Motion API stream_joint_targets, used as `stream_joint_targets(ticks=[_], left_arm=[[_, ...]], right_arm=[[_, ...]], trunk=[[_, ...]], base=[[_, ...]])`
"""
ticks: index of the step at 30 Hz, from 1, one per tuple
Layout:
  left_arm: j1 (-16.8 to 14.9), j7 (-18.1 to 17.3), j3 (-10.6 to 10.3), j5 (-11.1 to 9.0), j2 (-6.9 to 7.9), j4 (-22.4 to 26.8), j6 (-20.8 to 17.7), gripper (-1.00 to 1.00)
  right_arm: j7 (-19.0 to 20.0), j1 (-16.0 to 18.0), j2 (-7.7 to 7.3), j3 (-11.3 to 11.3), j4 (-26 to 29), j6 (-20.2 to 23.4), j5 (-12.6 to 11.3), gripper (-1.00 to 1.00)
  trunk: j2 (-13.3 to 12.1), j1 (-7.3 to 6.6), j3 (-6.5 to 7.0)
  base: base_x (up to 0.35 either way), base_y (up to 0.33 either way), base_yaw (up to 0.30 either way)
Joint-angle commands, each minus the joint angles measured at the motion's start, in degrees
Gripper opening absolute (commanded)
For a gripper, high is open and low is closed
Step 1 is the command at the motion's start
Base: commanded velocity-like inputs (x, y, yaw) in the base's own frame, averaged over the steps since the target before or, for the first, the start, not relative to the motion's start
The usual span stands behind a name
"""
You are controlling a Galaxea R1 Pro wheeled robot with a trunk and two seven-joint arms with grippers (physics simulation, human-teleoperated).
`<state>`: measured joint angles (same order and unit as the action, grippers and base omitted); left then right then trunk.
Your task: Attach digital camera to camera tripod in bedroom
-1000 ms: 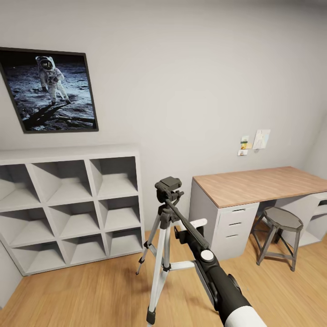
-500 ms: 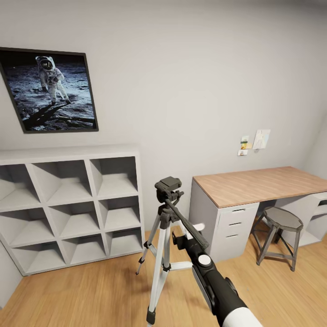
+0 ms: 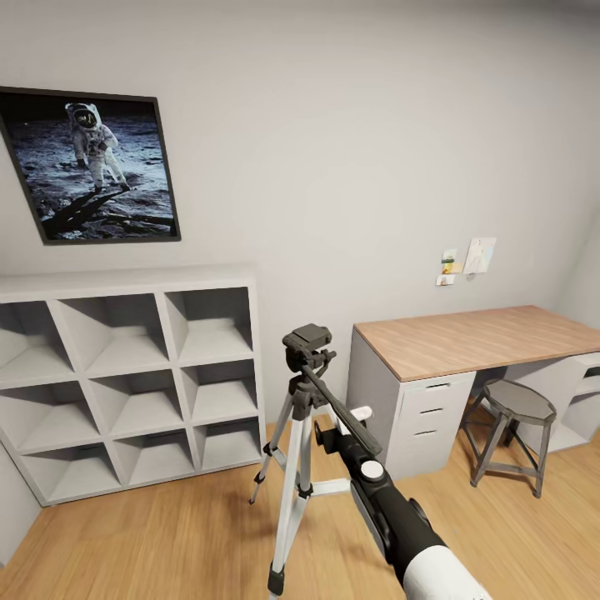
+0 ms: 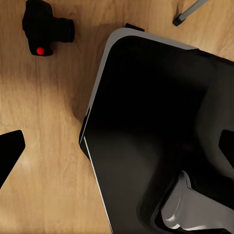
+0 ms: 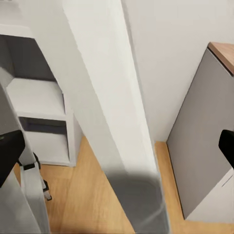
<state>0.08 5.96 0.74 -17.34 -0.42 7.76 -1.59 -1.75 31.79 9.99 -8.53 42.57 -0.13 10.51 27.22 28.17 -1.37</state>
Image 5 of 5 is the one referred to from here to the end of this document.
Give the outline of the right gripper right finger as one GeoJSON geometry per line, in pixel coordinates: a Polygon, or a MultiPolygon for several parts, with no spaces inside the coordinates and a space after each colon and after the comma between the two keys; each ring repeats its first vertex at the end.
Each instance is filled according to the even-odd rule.
{"type": "Polygon", "coordinates": [[[234,169],[234,132],[223,130],[218,146],[234,169]]]}

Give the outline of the camera tripod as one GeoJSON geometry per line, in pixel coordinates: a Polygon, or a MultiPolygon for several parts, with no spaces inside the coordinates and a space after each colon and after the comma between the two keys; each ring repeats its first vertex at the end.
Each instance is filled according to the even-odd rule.
{"type": "MultiPolygon", "coordinates": [[[[15,0],[136,234],[172,234],[126,0],[15,0]]],[[[25,149],[0,188],[0,234],[50,234],[50,196],[0,78],[0,135],[25,149]]]]}

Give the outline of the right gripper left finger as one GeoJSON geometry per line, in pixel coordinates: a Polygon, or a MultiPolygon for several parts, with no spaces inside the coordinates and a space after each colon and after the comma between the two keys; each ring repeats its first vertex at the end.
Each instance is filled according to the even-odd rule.
{"type": "Polygon", "coordinates": [[[21,130],[0,135],[0,188],[25,149],[21,130]]]}

